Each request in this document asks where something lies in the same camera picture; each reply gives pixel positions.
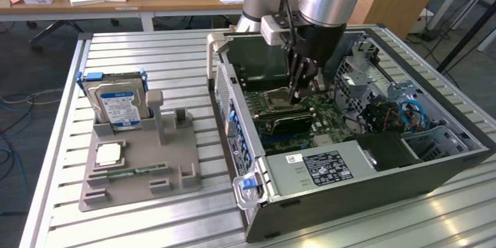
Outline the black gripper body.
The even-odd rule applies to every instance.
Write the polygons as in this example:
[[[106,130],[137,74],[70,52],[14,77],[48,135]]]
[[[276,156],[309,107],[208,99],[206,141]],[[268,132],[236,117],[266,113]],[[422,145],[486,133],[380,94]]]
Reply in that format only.
[[[317,62],[324,67],[334,53],[337,43],[342,37],[346,24],[337,27],[321,27],[317,25],[298,27],[296,29],[296,45],[288,51],[288,56],[297,54]]]

